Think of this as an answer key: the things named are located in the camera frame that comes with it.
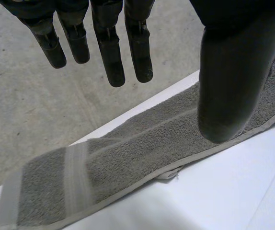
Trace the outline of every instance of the gray towel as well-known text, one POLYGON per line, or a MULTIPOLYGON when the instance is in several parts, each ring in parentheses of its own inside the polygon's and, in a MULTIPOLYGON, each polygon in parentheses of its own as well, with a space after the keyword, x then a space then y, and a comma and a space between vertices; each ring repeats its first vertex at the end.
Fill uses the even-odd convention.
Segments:
POLYGON ((197 127, 198 83, 102 138, 37 157, 13 173, 0 198, 0 230, 56 230, 159 177, 229 148, 275 122, 275 61, 244 130, 215 145, 197 127))

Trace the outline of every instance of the gray concrete surface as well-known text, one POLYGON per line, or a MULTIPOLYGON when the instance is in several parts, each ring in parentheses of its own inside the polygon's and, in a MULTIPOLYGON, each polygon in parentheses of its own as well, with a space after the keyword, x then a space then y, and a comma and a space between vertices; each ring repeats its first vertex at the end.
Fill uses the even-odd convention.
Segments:
POLYGON ((123 13, 120 37, 126 84, 106 79, 92 28, 84 20, 91 60, 78 65, 60 23, 55 28, 67 65, 53 69, 30 31, 0 5, 0 185, 10 171, 46 151, 69 145, 199 69, 203 32, 189 0, 157 0, 148 27, 154 78, 134 75, 123 13))

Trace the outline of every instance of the white table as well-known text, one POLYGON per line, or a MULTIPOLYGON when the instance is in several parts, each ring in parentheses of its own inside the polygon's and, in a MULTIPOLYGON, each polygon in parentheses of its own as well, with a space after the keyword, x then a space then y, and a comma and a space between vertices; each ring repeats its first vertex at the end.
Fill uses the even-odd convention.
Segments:
MULTIPOLYGON (((101 137, 197 79, 195 72, 76 143, 101 137)), ((275 230, 275 125, 186 167, 171 181, 148 183, 65 229, 275 230)))

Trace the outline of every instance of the robotic hand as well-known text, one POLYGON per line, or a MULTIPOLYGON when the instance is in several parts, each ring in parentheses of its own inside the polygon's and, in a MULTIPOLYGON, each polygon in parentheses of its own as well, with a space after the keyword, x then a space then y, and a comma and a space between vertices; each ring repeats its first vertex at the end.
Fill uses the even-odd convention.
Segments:
MULTIPOLYGON (((198 125, 214 143, 249 120, 275 58, 275 0, 190 0, 205 26, 200 55, 198 125)), ((57 11, 77 63, 90 59, 83 19, 88 0, 0 0, 34 34, 50 64, 66 59, 52 24, 57 11)), ((152 79, 146 19, 154 0, 125 0, 125 22, 137 79, 152 79)), ((91 0, 94 30, 110 84, 125 83, 115 25, 123 0, 91 0)))
MULTIPOLYGON (((31 30, 54 68, 66 65, 52 23, 55 11, 76 62, 82 64, 89 61, 83 25, 88 0, 0 0, 0 3, 31 30)), ((154 0, 125 1, 125 22, 132 61, 137 79, 143 83, 152 79, 146 19, 153 3, 154 0)), ((123 0, 91 0, 91 5, 93 26, 108 80, 112 86, 120 87, 125 83, 125 75, 115 25, 123 8, 123 0)))

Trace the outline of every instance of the metal finger segment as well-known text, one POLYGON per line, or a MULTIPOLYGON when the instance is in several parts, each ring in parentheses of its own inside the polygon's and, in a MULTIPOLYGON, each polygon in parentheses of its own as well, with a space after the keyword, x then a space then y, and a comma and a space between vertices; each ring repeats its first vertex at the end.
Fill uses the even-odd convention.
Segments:
POLYGON ((57 2, 57 15, 69 43, 71 53, 79 64, 90 60, 83 19, 88 9, 88 0, 57 2))
POLYGON ((107 78, 113 87, 120 87, 125 83, 125 74, 115 25, 123 1, 91 0, 91 4, 93 26, 107 78))
POLYGON ((20 20, 29 27, 52 67, 59 69, 66 66, 66 58, 52 24, 52 16, 37 23, 20 20))
POLYGON ((126 0, 125 23, 137 80, 149 82, 153 77, 149 48, 149 17, 154 0, 126 0))

